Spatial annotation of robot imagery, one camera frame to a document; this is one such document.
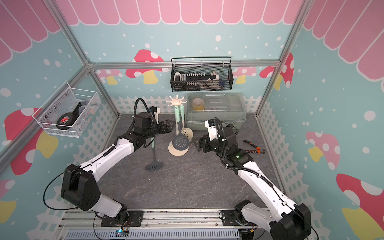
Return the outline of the grey slotted skimmer green handle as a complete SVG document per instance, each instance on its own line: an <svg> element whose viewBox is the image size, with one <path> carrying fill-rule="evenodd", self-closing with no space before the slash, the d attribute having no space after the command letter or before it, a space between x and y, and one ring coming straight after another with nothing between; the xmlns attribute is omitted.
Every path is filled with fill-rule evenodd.
<svg viewBox="0 0 384 240"><path fill-rule="evenodd" d="M150 164L146 165L146 167L145 167L145 169L148 172L154 172L154 171L157 171L157 170L159 170L159 169L161 169L163 167L163 163L157 161L156 150L155 150L155 142L154 141L151 143L151 147L152 147L152 157L153 157L153 160L152 160L152 162Z"/></svg>

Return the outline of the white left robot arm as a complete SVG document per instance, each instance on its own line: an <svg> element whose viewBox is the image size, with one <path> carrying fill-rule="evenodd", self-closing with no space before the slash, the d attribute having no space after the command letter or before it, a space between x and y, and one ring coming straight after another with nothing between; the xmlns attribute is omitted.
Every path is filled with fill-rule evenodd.
<svg viewBox="0 0 384 240"><path fill-rule="evenodd" d="M101 217L110 218L118 227L131 222L127 207L105 195L98 181L113 166L141 147L147 148L148 139L173 131L175 121L159 121L159 108L144 105L145 112L134 109L133 121L128 130L117 137L115 143L96 157L78 166L71 164L59 175L63 177L61 198L73 204L73 209L93 211Z"/></svg>

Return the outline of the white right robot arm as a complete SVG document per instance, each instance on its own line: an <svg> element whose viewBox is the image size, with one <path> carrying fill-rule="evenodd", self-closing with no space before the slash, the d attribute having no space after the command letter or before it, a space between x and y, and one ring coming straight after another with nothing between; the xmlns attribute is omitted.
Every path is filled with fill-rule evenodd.
<svg viewBox="0 0 384 240"><path fill-rule="evenodd" d="M305 204L298 205L280 191L262 172L250 150L239 148L234 126L218 118L205 121L208 134L199 138L196 146L204 153L215 152L222 165L243 179L261 198L266 208L257 207L249 200L235 206L239 225L252 223L269 232L274 240L306 240L311 234L320 235L311 224L311 211Z"/></svg>

